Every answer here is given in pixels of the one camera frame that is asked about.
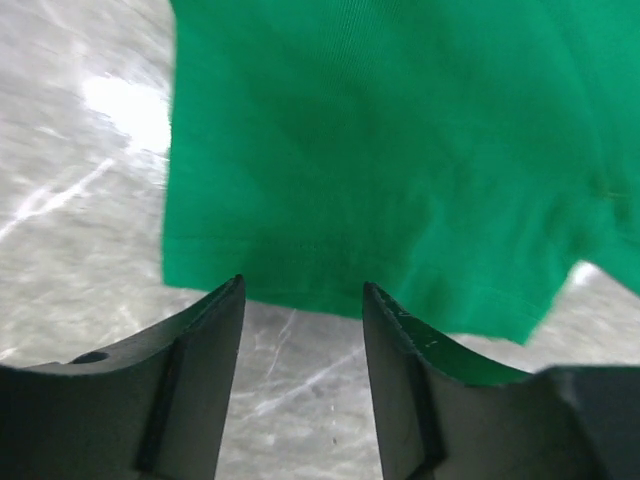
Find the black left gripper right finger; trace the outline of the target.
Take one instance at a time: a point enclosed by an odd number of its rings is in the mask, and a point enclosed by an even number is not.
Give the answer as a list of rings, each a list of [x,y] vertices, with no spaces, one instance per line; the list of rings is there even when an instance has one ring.
[[[599,478],[547,376],[481,358],[374,283],[363,289],[362,318],[384,478]]]

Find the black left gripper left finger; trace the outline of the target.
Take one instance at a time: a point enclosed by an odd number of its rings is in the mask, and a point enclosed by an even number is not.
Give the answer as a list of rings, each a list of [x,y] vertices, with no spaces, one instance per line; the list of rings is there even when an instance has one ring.
[[[5,479],[211,479],[245,283],[73,361],[1,369]]]

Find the green t shirt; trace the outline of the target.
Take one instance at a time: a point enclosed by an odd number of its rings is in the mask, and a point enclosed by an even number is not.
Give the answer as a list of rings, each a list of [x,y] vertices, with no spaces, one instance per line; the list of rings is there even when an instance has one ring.
[[[639,287],[636,0],[176,1],[167,285],[525,342]]]

